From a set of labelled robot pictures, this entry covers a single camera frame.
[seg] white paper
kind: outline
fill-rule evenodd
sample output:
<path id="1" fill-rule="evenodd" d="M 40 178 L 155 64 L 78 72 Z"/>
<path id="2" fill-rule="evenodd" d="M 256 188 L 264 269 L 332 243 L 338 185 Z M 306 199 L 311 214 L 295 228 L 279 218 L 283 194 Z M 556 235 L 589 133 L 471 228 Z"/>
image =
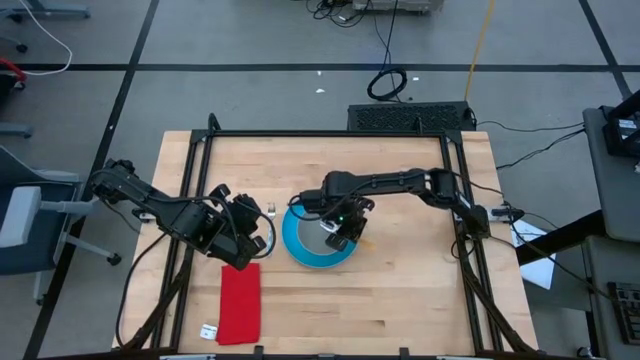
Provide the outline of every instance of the white paper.
<path id="1" fill-rule="evenodd" d="M 531 241 L 538 238 L 540 235 L 545 235 L 546 233 L 537 227 L 524 222 L 522 220 L 518 220 L 514 224 L 515 228 L 518 230 L 522 238 L 526 241 Z M 513 241 L 513 245 L 516 247 L 526 246 L 519 242 L 518 236 L 516 233 L 511 230 L 511 241 Z M 551 254 L 552 259 L 556 259 L 556 254 Z M 553 267 L 555 264 L 549 259 L 540 259 L 538 261 L 534 261 L 527 265 L 520 266 L 520 274 L 522 278 L 529 281 L 530 283 L 536 284 L 543 289 L 551 289 L 551 281 L 553 280 Z"/>
<path id="2" fill-rule="evenodd" d="M 215 340 L 218 334 L 218 328 L 213 325 L 202 325 L 200 329 L 200 337 L 207 340 Z"/>

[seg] white cable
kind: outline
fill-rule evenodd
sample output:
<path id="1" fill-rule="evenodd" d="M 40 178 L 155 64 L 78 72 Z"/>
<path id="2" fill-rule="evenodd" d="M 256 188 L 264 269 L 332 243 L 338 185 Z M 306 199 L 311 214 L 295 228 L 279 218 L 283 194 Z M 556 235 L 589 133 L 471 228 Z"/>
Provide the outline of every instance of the white cable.
<path id="1" fill-rule="evenodd" d="M 62 41 L 58 40 L 58 38 L 56 38 L 55 36 L 51 35 L 51 33 L 48 32 L 47 29 L 45 29 L 42 25 L 40 25 L 40 22 L 38 22 L 38 20 L 36 20 L 36 17 L 33 16 L 33 13 L 31 13 L 31 9 L 29 9 L 29 5 L 25 4 L 24 0 L 18 0 L 18 1 L 20 1 L 22 6 L 24 6 L 25 10 L 27 10 L 27 13 L 29 13 L 29 16 L 31 16 L 31 19 L 33 19 L 33 21 L 36 23 L 36 25 L 38 25 L 38 27 L 42 31 L 44 31 L 45 34 L 49 35 L 50 38 L 55 40 L 55 42 L 60 44 L 69 53 L 69 59 L 67 59 L 67 64 L 62 69 L 54 70 L 54 71 L 47 71 L 47 72 L 43 72 L 43 73 L 32 73 L 32 72 L 28 72 L 28 71 L 23 71 L 23 73 L 25 73 L 27 75 L 32 75 L 32 76 L 45 76 L 45 75 L 59 74 L 61 72 L 66 71 L 69 68 L 69 65 L 71 65 L 71 60 L 73 59 L 73 51 L 71 51 L 71 49 L 69 49 L 69 47 L 67 45 L 65 45 Z"/>

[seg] red towel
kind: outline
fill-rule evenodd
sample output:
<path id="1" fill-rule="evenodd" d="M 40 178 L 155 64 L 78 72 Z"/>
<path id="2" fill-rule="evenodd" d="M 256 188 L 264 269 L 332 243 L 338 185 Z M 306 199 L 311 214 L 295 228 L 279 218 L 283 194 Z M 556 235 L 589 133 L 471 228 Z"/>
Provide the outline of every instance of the red towel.
<path id="1" fill-rule="evenodd" d="M 222 267 L 220 345 L 255 343 L 260 339 L 260 264 L 244 270 Z"/>

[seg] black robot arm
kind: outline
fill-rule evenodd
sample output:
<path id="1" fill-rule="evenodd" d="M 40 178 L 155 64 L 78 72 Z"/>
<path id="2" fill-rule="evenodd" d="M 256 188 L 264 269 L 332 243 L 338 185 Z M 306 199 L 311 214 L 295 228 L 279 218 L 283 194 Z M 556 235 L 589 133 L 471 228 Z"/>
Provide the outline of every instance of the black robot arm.
<path id="1" fill-rule="evenodd" d="M 466 233 L 474 238 L 490 235 L 486 209 L 470 205 L 458 191 L 455 174 L 438 168 L 373 175 L 332 171 L 320 189 L 301 192 L 297 203 L 306 213 L 318 215 L 314 219 L 320 218 L 323 227 L 331 233 L 326 244 L 342 251 L 348 241 L 358 241 L 367 223 L 364 211 L 372 210 L 375 205 L 365 196 L 402 193 L 416 195 L 429 206 L 452 210 Z"/>
<path id="2" fill-rule="evenodd" d="M 236 269 L 244 269 L 266 247 L 260 236 L 251 237 L 258 229 L 260 208 L 246 194 L 225 200 L 229 189 L 224 184 L 202 199 L 220 205 L 222 212 L 202 201 L 168 196 L 140 180 L 131 162 L 125 160 L 107 161 L 102 170 L 91 175 L 89 186 L 96 196 L 111 204 L 133 202 L 155 216 L 163 232 Z"/>

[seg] white label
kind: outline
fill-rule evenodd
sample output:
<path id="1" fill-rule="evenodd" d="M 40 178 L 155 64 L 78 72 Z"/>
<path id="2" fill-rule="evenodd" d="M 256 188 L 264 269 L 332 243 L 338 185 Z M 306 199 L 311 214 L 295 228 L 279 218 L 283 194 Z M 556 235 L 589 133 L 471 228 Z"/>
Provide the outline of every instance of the white label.
<path id="1" fill-rule="evenodd" d="M 619 120 L 620 127 L 625 129 L 637 129 L 636 123 L 633 120 Z"/>
<path id="2" fill-rule="evenodd" d="M 204 324 L 200 329 L 200 337 L 207 340 L 215 340 L 218 334 L 218 328 L 212 325 Z"/>

